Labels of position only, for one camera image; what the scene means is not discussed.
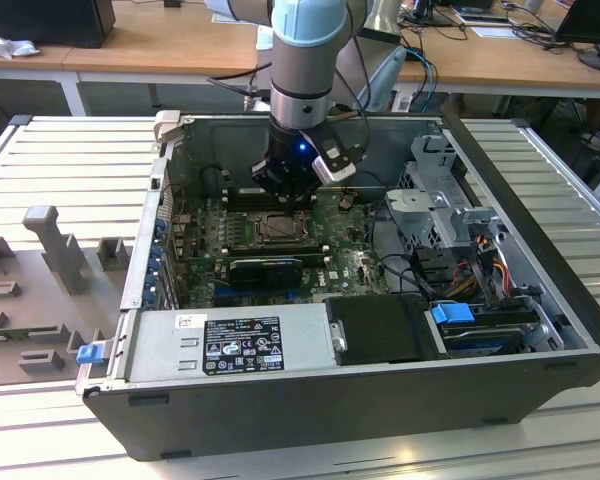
power supply label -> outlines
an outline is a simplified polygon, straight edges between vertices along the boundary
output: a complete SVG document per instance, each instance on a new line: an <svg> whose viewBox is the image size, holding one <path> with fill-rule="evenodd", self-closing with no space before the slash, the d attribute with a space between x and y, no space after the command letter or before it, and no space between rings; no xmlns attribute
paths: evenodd
<svg viewBox="0 0 600 480"><path fill-rule="evenodd" d="M208 320L202 367L207 375L284 370L280 318Z"/></svg>

tissue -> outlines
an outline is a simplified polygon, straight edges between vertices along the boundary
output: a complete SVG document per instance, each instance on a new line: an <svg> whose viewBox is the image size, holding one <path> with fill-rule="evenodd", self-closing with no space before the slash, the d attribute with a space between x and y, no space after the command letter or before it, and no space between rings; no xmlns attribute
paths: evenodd
<svg viewBox="0 0 600 480"><path fill-rule="evenodd" d="M40 50L29 40L7 40L0 38L0 57L11 60L13 57L36 55Z"/></svg>

desktop computer tower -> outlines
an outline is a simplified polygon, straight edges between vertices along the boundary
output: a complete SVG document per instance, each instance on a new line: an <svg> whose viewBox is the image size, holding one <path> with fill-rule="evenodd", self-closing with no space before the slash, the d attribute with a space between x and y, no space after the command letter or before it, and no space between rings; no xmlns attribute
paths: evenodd
<svg viewBox="0 0 600 480"><path fill-rule="evenodd" d="M100 48L113 29L112 0L0 0L0 37Z"/></svg>

blue latch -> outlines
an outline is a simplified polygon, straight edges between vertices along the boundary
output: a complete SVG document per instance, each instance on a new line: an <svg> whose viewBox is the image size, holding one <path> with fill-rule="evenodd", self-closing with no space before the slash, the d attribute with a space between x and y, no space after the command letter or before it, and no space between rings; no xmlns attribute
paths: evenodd
<svg viewBox="0 0 600 480"><path fill-rule="evenodd" d="M78 349L76 361L83 363L104 363L104 344L83 345Z"/></svg>
<svg viewBox="0 0 600 480"><path fill-rule="evenodd" d="M431 309L436 324L473 323L476 321L471 308L466 303L440 303Z"/></svg>

motherboard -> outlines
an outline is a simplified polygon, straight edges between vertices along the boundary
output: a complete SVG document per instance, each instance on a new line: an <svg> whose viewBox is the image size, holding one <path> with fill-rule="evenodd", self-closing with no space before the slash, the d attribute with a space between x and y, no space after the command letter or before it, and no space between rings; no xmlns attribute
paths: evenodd
<svg viewBox="0 0 600 480"><path fill-rule="evenodd" d="M388 292L369 247L373 206L352 190L319 192L311 210L292 214L249 192L192 203L172 232L183 306L316 303Z"/></svg>

